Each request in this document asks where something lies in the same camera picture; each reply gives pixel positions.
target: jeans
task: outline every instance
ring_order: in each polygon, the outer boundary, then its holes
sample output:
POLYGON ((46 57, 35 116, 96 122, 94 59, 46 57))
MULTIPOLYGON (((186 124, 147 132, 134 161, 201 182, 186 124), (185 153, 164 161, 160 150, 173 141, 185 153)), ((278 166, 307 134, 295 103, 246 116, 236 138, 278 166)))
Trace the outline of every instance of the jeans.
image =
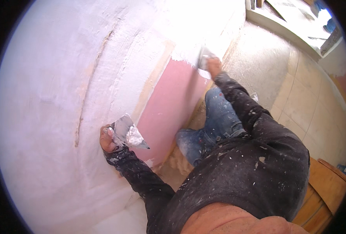
POLYGON ((187 161, 197 166, 202 156, 210 151, 220 140, 236 137, 245 132, 232 105, 222 94, 220 88, 207 91, 206 122, 199 130, 181 129, 176 134, 176 142, 187 161))

